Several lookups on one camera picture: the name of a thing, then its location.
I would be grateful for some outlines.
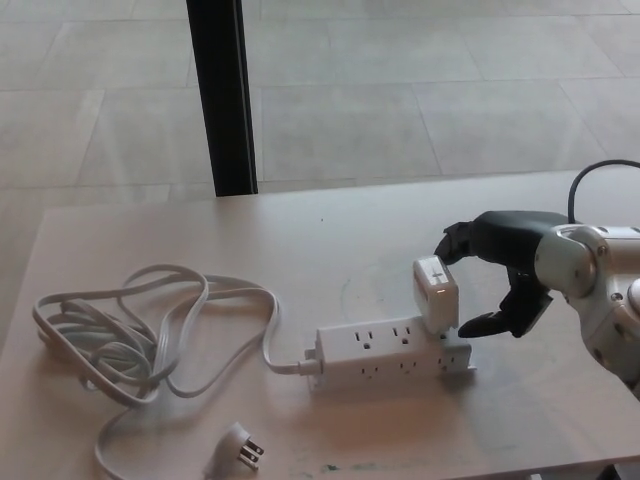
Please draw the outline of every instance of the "black pole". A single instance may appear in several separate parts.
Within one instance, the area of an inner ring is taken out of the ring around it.
[[[242,0],[186,0],[216,195],[258,193]]]

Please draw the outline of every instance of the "white plug adapter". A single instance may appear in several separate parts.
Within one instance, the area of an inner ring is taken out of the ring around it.
[[[458,328],[458,284],[440,257],[413,262],[413,298],[430,333]]]
[[[454,332],[432,335],[421,317],[319,328],[308,360],[317,389],[409,383],[469,369],[471,346]]]

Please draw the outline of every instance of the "power strip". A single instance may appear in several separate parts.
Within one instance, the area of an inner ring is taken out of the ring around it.
[[[305,357],[320,363],[313,387],[331,390],[465,372],[471,346],[454,330],[428,333],[415,317],[319,328]]]

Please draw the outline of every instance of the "power plug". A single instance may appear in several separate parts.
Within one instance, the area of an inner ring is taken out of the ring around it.
[[[312,384],[325,390],[464,372],[471,346],[454,331],[430,334],[415,317],[319,328],[305,357],[320,363]]]
[[[251,470],[258,470],[258,460],[264,450],[251,441],[251,435],[240,423],[231,425],[220,438],[213,456],[205,470],[205,480],[225,480],[233,470],[236,461],[244,463]]]

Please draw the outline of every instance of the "white power cord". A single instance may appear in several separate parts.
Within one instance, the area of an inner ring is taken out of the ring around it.
[[[150,274],[164,274],[159,279],[136,283]],[[124,304],[126,297],[151,292],[166,285],[187,285],[195,293],[169,309],[160,323],[158,335]],[[179,387],[172,374],[187,350],[189,332],[207,302],[233,298],[262,298],[271,306],[263,331],[247,340],[231,358],[202,386],[193,390]],[[123,318],[98,310],[89,301],[116,300]],[[56,305],[58,311],[46,315],[46,307]],[[169,346],[171,323],[177,314],[187,311],[177,338],[175,352]],[[139,408],[153,402],[158,387],[166,382],[170,391],[181,398],[197,397],[209,389],[248,348],[261,341],[262,357],[275,373],[314,375],[321,366],[315,360],[276,364],[271,360],[269,344],[280,320],[280,305],[269,290],[252,282],[217,275],[203,275],[178,265],[152,265],[132,274],[121,289],[72,292],[48,295],[33,308],[38,336],[57,358],[70,363],[86,389],[98,389],[128,408]],[[133,387],[131,393],[120,385]],[[109,420],[101,429],[95,446],[95,458],[104,473],[113,480],[126,480],[107,467],[102,451],[113,426],[127,411]]]

